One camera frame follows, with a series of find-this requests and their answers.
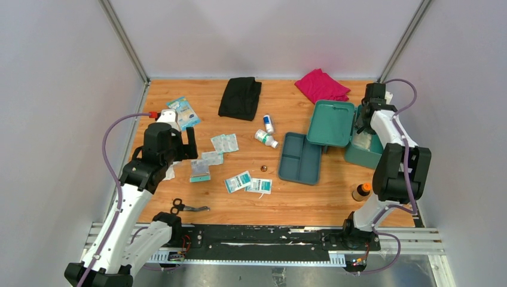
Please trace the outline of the gauze pack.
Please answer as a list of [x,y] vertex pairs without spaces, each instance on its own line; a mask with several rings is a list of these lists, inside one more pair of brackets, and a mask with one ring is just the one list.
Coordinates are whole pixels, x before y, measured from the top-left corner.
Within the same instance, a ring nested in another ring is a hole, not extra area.
[[372,135],[367,132],[355,133],[353,135],[352,145],[366,151],[371,151]]

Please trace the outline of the white bottle green label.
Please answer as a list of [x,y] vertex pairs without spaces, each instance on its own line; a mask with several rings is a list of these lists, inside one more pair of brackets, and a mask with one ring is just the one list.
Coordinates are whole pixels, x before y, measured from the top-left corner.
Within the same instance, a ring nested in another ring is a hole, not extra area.
[[279,145],[278,141],[276,141],[272,135],[261,129],[256,131],[254,138],[260,141],[262,144],[270,146],[272,148],[277,148]]

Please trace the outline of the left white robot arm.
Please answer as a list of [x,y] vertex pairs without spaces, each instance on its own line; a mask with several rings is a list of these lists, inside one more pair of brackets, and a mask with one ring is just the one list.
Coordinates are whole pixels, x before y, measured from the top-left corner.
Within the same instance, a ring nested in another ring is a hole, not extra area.
[[132,286],[163,245],[185,249],[190,244],[180,217],[169,212],[158,213],[137,238],[132,237],[139,215],[172,164],[198,156],[192,128],[187,129],[188,143],[182,141],[176,111],[144,115],[155,122],[146,128],[143,145],[135,149],[121,175],[111,172],[117,195],[92,246],[80,262],[66,267],[64,277],[71,286]]

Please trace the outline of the teal medicine box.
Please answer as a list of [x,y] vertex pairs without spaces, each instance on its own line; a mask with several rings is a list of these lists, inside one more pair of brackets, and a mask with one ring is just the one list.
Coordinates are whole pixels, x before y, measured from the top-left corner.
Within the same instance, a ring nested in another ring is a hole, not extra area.
[[375,169],[383,153],[383,146],[377,135],[372,135],[371,151],[352,145],[357,133],[355,122],[359,107],[350,102],[319,100],[315,103],[307,132],[307,140],[324,147],[344,148],[346,162]]

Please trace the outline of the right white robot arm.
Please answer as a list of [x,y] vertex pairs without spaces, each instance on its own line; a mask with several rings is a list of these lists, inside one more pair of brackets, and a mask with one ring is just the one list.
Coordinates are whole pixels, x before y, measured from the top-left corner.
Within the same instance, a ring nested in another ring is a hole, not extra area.
[[370,244],[377,226],[394,209],[417,215],[416,201],[422,196],[432,153],[417,144],[403,127],[396,108],[386,98],[385,83],[369,83],[355,122],[357,133],[378,136],[383,147],[372,177],[372,192],[364,205],[344,221],[341,241],[348,249]]

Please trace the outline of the brown bottle orange cap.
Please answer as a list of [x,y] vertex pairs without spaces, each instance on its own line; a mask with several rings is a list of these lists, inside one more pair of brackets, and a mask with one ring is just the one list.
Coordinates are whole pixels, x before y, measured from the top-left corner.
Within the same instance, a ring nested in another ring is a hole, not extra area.
[[370,183],[359,184],[352,190],[352,198],[355,201],[364,201],[372,191],[372,185]]

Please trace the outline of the clear bag teal strip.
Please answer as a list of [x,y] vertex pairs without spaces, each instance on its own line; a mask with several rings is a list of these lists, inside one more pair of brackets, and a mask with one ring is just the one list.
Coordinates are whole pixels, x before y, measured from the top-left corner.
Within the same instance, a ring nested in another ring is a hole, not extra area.
[[190,182],[204,182],[211,179],[209,164],[207,160],[196,159],[191,160],[191,176]]

